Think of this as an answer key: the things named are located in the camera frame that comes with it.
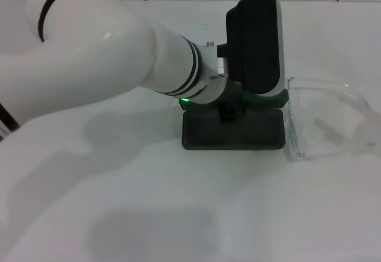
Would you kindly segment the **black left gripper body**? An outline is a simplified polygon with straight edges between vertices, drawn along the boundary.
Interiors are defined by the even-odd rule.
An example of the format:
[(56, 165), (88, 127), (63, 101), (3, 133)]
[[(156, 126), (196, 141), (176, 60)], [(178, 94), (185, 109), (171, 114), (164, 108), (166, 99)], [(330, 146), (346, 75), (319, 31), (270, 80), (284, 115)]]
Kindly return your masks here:
[(214, 101), (219, 110), (244, 110), (243, 88), (239, 82), (227, 82), (222, 94)]

